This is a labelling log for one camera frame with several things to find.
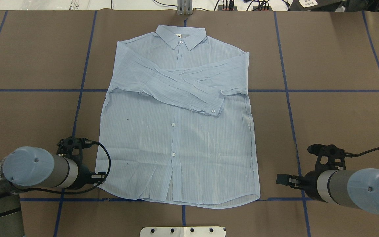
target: shirt collar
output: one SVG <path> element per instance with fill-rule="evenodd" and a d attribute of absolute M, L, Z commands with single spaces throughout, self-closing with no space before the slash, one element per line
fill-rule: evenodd
<path fill-rule="evenodd" d="M 177 27 L 177 26 L 165 26 L 159 25 L 156 29 L 156 34 L 160 36 L 172 49 L 175 49 L 179 42 L 182 40 L 185 42 L 188 50 L 193 49 L 203 39 L 206 38 L 206 29 L 193 28 L 193 27 Z M 175 34 L 189 35 L 183 39 L 179 38 Z"/>

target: striped shirt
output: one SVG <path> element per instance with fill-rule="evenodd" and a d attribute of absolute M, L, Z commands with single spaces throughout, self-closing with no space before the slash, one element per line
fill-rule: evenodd
<path fill-rule="evenodd" d="M 121 198 L 229 208 L 260 197 L 249 53 L 205 29 L 159 25 L 117 43 L 99 187 Z M 96 169 L 107 166 L 98 151 Z"/>

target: brown table surface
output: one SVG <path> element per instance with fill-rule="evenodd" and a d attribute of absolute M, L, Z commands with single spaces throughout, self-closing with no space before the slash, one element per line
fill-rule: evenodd
<path fill-rule="evenodd" d="M 97 140 L 116 42 L 159 24 L 202 27 L 251 54 L 249 96 L 262 200 L 209 210 L 129 201 L 101 189 L 21 195 L 28 237 L 139 236 L 147 226 L 220 225 L 229 237 L 379 236 L 379 216 L 311 201 L 275 184 L 306 174 L 311 144 L 359 153 L 379 146 L 379 13 L 0 11 L 0 160 L 21 146 Z M 85 151 L 94 170 L 96 148 Z M 347 159 L 379 168 L 379 151 Z"/>

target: white mounting plate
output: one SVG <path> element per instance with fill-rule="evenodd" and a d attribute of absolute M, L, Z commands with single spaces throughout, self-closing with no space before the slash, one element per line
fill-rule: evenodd
<path fill-rule="evenodd" d="M 145 227 L 140 231 L 140 237 L 226 237 L 226 228 L 220 226 Z"/>

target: light blue shirt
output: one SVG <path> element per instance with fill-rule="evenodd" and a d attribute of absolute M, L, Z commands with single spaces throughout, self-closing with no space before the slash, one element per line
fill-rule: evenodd
<path fill-rule="evenodd" d="M 200 28 L 160 25 L 118 42 L 100 124 L 112 167 L 99 187 L 215 209 L 257 200 L 248 61 Z M 99 150 L 96 170 L 107 165 Z"/>

